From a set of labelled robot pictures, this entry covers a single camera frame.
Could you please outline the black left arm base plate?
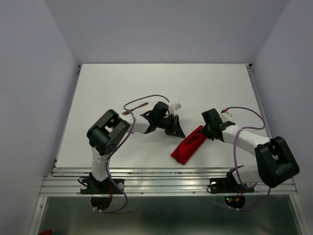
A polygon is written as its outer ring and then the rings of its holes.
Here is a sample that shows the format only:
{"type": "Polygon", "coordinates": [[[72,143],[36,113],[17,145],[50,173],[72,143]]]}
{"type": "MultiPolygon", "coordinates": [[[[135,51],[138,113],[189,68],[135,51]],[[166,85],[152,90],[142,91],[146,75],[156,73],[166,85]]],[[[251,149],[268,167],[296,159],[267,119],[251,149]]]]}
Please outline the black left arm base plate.
{"type": "Polygon", "coordinates": [[[78,178],[78,183],[81,186],[80,193],[82,195],[119,195],[123,191],[123,189],[118,189],[109,179],[99,182],[93,177],[80,177],[78,178]]]}

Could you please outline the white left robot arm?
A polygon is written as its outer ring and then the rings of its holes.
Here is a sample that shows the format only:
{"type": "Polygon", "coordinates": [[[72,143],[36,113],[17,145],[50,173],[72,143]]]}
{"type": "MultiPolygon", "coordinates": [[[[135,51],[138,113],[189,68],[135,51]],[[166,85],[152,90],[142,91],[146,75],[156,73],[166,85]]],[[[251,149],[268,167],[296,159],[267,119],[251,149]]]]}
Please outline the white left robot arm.
{"type": "Polygon", "coordinates": [[[179,116],[176,114],[180,108],[179,103],[168,105],[159,101],[152,110],[129,118],[122,118],[113,109],[106,111],[87,131],[92,150],[90,173],[93,189],[98,193],[108,189],[108,162],[112,153],[119,148],[124,136],[129,136],[131,133],[149,134],[159,128],[168,136],[185,138],[179,116]]]}

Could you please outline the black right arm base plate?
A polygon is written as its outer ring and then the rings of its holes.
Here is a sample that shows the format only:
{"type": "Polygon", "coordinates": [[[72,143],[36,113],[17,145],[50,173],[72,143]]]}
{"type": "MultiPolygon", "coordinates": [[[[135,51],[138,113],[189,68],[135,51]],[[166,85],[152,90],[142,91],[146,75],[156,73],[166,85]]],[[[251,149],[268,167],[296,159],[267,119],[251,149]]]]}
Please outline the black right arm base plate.
{"type": "Polygon", "coordinates": [[[219,193],[253,193],[254,189],[243,188],[242,185],[238,184],[233,178],[211,178],[207,191],[211,194],[219,193]]]}

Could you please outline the red cloth napkin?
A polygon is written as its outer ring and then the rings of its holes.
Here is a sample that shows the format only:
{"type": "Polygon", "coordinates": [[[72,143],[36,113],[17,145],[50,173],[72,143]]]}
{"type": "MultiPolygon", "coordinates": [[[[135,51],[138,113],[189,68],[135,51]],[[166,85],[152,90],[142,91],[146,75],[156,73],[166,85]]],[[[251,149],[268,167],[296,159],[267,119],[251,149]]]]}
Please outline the red cloth napkin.
{"type": "Polygon", "coordinates": [[[185,165],[205,142],[207,137],[201,132],[202,128],[202,125],[196,128],[171,153],[170,156],[176,160],[176,162],[185,165]]]}

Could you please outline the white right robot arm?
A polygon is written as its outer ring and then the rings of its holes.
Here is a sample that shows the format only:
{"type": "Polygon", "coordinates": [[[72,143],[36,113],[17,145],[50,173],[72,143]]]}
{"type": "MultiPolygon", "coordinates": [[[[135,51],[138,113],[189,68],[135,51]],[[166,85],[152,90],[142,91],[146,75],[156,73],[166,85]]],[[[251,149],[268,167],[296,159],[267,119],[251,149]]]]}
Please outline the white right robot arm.
{"type": "Polygon", "coordinates": [[[237,158],[237,148],[251,154],[256,164],[239,166],[227,172],[225,177],[210,180],[211,193],[253,192],[258,183],[275,188],[299,174],[300,168],[286,140],[282,137],[268,138],[251,133],[251,127],[239,127],[228,119],[228,109],[218,112],[210,109],[201,115],[205,126],[201,132],[210,140],[220,140],[233,145],[233,158],[237,158]]]}

